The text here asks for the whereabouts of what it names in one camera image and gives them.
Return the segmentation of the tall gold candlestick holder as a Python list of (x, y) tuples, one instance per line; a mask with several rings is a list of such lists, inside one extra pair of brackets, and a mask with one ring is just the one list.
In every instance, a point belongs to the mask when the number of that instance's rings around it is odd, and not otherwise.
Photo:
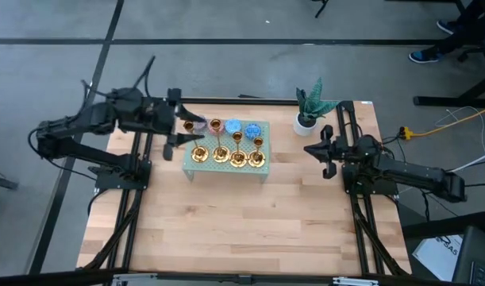
[(229, 150), (221, 144), (221, 135), (214, 135), (217, 147), (214, 149), (213, 158), (217, 163), (225, 163), (229, 159)]

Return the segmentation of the snake plant in white pot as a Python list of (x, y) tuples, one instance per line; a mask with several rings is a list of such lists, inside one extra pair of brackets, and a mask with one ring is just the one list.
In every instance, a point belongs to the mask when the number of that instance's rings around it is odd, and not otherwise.
[(294, 120), (294, 131), (300, 136), (309, 136), (317, 125), (319, 118), (325, 117), (334, 110), (339, 101), (324, 101), (321, 99), (323, 82), (318, 78), (309, 94), (304, 89), (295, 90), (298, 102), (298, 113)]

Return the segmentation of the short gold candlestick holder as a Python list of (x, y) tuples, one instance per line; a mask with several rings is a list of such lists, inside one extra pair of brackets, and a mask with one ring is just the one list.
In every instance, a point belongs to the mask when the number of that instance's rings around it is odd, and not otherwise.
[(265, 164), (265, 155), (260, 150), (264, 140), (262, 137), (255, 137), (253, 144), (255, 149), (248, 154), (248, 163), (253, 168), (261, 168)]

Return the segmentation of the black desk leg base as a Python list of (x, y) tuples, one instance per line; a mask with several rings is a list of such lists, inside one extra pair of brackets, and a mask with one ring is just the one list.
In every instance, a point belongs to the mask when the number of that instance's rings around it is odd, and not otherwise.
[(416, 106), (472, 106), (484, 108), (485, 99), (480, 98), (480, 95), (483, 93), (485, 93), (485, 78), (457, 97), (415, 96), (413, 102)]

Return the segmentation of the tallest gold candlestick holder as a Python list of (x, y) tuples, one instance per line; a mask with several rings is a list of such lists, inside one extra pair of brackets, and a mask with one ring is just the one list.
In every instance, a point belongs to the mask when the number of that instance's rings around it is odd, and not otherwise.
[[(183, 123), (183, 128), (190, 134), (194, 135), (194, 123), (191, 121), (185, 121)], [(203, 163), (208, 158), (208, 150), (193, 140), (194, 147), (191, 150), (191, 159), (197, 163)]]

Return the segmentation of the black desk beam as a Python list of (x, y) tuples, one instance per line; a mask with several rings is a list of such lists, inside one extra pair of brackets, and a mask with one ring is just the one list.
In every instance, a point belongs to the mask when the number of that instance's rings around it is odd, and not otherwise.
[(434, 238), (462, 234), (469, 226), (485, 230), (485, 211), (404, 226), (405, 238)]

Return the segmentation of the black crossbar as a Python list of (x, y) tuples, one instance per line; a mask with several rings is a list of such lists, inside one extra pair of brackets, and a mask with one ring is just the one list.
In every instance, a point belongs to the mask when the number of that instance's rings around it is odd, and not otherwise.
[[(231, 282), (250, 285), (257, 283), (305, 283), (333, 285), (335, 276), (262, 275), (262, 274), (212, 274), (179, 272), (124, 272), (123, 269), (75, 270), (40, 274), (0, 276), (0, 286), (92, 286), (112, 281), (113, 276), (126, 273), (156, 273), (156, 280), (192, 280)], [(424, 280), (415, 276), (391, 276), (368, 273), (362, 276), (343, 276), (377, 280), (379, 286), (469, 286), (441, 280)]]

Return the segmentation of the silver metal bracket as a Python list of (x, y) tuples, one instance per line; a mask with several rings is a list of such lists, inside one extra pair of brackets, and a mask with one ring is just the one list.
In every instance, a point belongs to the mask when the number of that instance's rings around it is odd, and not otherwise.
[(334, 277), (333, 285), (335, 286), (379, 286), (377, 280), (367, 280), (361, 278), (351, 278), (351, 277)]
[(110, 286), (138, 286), (156, 281), (156, 273), (126, 273), (113, 276)]

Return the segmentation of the black laptop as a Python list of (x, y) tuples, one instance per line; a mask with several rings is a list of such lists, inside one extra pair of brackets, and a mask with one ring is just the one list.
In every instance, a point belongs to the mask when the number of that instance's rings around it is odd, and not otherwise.
[(485, 232), (469, 226), (463, 236), (452, 281), (485, 286)]

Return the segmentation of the green perforated metal shelf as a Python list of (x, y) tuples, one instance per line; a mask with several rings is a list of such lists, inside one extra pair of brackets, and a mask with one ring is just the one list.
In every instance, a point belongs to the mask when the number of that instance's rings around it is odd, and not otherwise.
[[(240, 120), (242, 124), (241, 132), (243, 133), (243, 138), (240, 147), (247, 154), (247, 163), (243, 168), (234, 168), (230, 162), (231, 152), (235, 149), (235, 142), (232, 135), (226, 133), (226, 131), (221, 135), (221, 144), (229, 150), (229, 159), (225, 163), (217, 163), (214, 161), (213, 153), (214, 149), (217, 147), (217, 140), (214, 135), (212, 135), (208, 128), (208, 123), (206, 129), (202, 133), (196, 133), (197, 135), (204, 135), (203, 139), (196, 140), (201, 146), (204, 146), (208, 150), (208, 158), (203, 163), (197, 163), (191, 159), (191, 150), (194, 147), (194, 142), (186, 144), (185, 155), (183, 158), (183, 171), (187, 175), (189, 180), (194, 178), (196, 172), (216, 172), (216, 173), (240, 173), (240, 174), (251, 174), (259, 176), (262, 181), (265, 181), (270, 172), (270, 159), (271, 159), (271, 148), (270, 148), (270, 135), (271, 129), (268, 122), (258, 122), (258, 121), (243, 121)], [(250, 141), (244, 135), (244, 128), (247, 124), (256, 123), (260, 125), (262, 132), (260, 137), (263, 138), (264, 144), (260, 149), (265, 155), (265, 164), (261, 168), (253, 168), (248, 163), (248, 154), (255, 149), (253, 141)]]

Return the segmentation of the white printed paper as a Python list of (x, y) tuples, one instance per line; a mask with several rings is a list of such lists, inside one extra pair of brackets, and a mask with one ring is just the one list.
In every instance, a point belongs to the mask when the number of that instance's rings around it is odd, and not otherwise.
[(439, 280), (451, 282), (462, 242), (460, 235), (423, 239), (413, 251), (413, 257)]

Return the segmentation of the person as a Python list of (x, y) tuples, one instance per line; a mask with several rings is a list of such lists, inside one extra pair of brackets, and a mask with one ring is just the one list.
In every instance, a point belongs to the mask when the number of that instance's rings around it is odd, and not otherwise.
[(430, 48), (410, 53), (409, 60), (416, 64), (434, 63), (466, 44), (482, 42), (485, 39), (485, 0), (471, 0), (457, 19), (438, 20), (436, 26), (448, 37)]

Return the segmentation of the black aluminium table frame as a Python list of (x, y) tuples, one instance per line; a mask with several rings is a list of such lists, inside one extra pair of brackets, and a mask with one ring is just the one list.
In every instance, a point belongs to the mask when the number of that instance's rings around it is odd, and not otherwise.
[(129, 268), (158, 277), (205, 277), (239, 283), (360, 276), (351, 202), (340, 177), (323, 179), (292, 120), (297, 106), (261, 99), (194, 99), (208, 118), (267, 122), (271, 148), (265, 181), (251, 174), (183, 172), (183, 149), (161, 156), (155, 137), (152, 177), (132, 235)]

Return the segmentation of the medium gold candlestick holder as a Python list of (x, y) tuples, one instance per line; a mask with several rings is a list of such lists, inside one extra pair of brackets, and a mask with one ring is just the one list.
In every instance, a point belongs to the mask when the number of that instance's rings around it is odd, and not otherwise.
[(235, 149), (231, 152), (229, 162), (234, 168), (243, 168), (247, 163), (247, 154), (240, 147), (243, 133), (237, 131), (233, 133), (232, 138), (235, 142)]

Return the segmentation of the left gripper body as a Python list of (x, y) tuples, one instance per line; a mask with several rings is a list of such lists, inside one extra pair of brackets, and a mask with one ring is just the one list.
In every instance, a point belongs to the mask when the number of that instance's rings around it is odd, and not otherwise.
[(175, 132), (175, 124), (181, 107), (181, 97), (181, 89), (169, 88), (166, 98), (152, 100), (152, 109), (149, 111), (152, 133), (166, 137), (162, 152), (166, 161), (172, 160), (173, 148), (177, 146), (178, 135)]

